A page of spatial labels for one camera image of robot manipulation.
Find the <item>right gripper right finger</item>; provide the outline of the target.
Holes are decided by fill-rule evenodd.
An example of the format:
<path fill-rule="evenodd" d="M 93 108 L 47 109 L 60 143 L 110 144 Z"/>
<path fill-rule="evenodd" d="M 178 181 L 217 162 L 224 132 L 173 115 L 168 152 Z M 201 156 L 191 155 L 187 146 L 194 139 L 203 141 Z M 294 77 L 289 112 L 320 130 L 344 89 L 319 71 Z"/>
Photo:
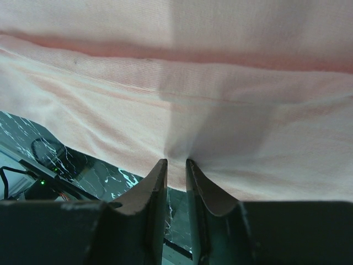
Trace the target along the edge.
<path fill-rule="evenodd" d="M 195 264 L 236 264 L 233 211 L 237 200 L 186 160 L 186 187 Z"/>

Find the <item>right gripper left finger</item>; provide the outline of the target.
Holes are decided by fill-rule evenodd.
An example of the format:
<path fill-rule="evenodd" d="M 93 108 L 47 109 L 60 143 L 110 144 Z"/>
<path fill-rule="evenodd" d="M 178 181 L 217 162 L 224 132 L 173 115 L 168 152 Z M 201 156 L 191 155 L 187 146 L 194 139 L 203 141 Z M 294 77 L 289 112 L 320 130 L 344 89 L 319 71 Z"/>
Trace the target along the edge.
<path fill-rule="evenodd" d="M 161 264 L 168 161 L 160 159 L 150 173 L 118 197 L 120 207 L 107 210 L 109 264 Z"/>

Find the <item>salmon pink t-shirt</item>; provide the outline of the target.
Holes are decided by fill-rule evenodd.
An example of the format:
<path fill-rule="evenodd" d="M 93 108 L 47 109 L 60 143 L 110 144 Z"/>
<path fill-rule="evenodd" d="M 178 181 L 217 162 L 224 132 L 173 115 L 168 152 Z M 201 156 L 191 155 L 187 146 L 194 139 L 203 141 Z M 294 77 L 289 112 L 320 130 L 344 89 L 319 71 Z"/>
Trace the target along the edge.
<path fill-rule="evenodd" d="M 2 1 L 1 110 L 140 176 L 352 200 L 351 1 Z"/>

